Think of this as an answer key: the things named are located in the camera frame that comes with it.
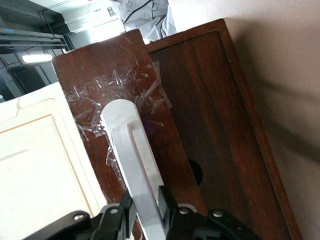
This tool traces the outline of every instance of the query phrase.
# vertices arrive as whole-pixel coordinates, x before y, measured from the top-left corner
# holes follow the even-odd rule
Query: round hole
[[[201,166],[194,160],[189,160],[189,164],[195,178],[196,184],[200,185],[202,183],[202,179],[204,178],[203,171]]]

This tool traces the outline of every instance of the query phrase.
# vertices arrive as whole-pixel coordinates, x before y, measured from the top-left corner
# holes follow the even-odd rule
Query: dark wood panel
[[[151,42],[146,46],[149,54],[158,52],[159,50],[170,48],[173,45],[188,41],[195,37],[201,36],[203,34],[216,31],[219,28],[226,27],[224,19],[218,19],[215,21],[208,22],[206,24],[191,28],[186,31],[178,32],[177,34],[171,35],[169,37],[162,38],[160,40]]]
[[[229,31],[225,24],[223,24],[219,28],[219,35],[221,37],[225,53],[229,59],[229,64],[232,68],[234,77],[236,79],[239,92],[242,96],[242,100],[245,104],[248,116],[253,126],[256,139],[259,143],[260,150],[263,155],[265,165],[268,169],[269,176],[273,184],[275,193],[277,195],[278,201],[280,203],[280,207],[285,217],[287,227],[290,231],[292,239],[301,240],[302,236],[298,229],[295,216],[293,214],[284,186],[282,184],[278,168],[276,166],[270,145],[268,143],[267,135],[259,118],[258,111],[256,109],[253,97],[251,95],[248,83],[241,68],[241,64],[238,59]]]
[[[155,42],[149,52],[160,62],[162,85],[187,156],[203,169],[207,208],[229,210],[263,239],[291,239],[225,52],[227,43],[206,27],[207,34],[196,32],[197,37],[175,39],[179,43],[171,46]],[[300,239],[299,231],[294,239]]]
[[[138,30],[60,55],[52,62],[68,96],[88,86],[97,77],[109,76],[114,72],[119,76],[127,76],[128,69],[133,74],[143,73],[143,80],[135,82],[138,89],[148,89],[157,77]],[[101,100],[102,108],[107,103],[102,101],[103,96],[99,91],[89,90],[88,94],[91,99]],[[70,109],[76,116],[90,109],[90,103],[70,104]],[[170,110],[163,107],[154,115],[142,116],[142,121],[164,183],[169,186],[178,203],[193,204],[205,214],[207,210],[203,197],[192,175]],[[84,145],[106,199],[119,202],[123,190],[112,169],[106,166],[108,143],[105,136],[84,141]]]

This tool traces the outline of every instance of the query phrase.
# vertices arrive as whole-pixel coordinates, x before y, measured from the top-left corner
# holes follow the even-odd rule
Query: gray cloth
[[[168,0],[152,0],[146,6],[130,14],[147,3],[148,0],[113,0],[112,9],[129,29],[139,29],[143,38],[156,41],[175,34],[176,27]]]

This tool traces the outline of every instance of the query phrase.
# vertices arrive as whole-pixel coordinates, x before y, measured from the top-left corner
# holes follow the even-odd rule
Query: white wall
[[[169,3],[178,31],[225,18],[302,237],[320,239],[320,1]]]
[[[78,33],[111,21],[107,7],[109,0],[30,0],[62,14],[70,32]]]
[[[106,22],[96,27],[69,35],[75,49],[101,42],[125,32],[124,25],[119,19]]]

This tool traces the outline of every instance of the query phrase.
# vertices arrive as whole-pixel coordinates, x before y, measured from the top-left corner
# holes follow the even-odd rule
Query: wooden board
[[[224,20],[147,48],[160,63],[187,157],[202,167],[207,208],[230,211],[265,240],[300,240]]]
[[[67,96],[75,94],[75,91],[83,89],[100,76],[109,76],[115,71],[119,76],[126,76],[128,69],[132,73],[143,72],[143,81],[136,82],[140,89],[148,89],[156,79],[156,72],[150,67],[152,61],[138,30],[60,55],[52,63]],[[95,100],[103,98],[95,91],[89,91],[89,95]],[[75,117],[88,110],[89,105],[70,104],[70,109]],[[152,121],[154,119],[163,123],[163,126]],[[192,204],[205,214],[205,202],[193,177],[170,110],[163,108],[151,117],[143,116],[142,121],[164,184],[169,186],[178,203]],[[106,137],[84,141],[84,145],[106,199],[110,203],[118,203],[123,189],[111,167],[106,166]]]

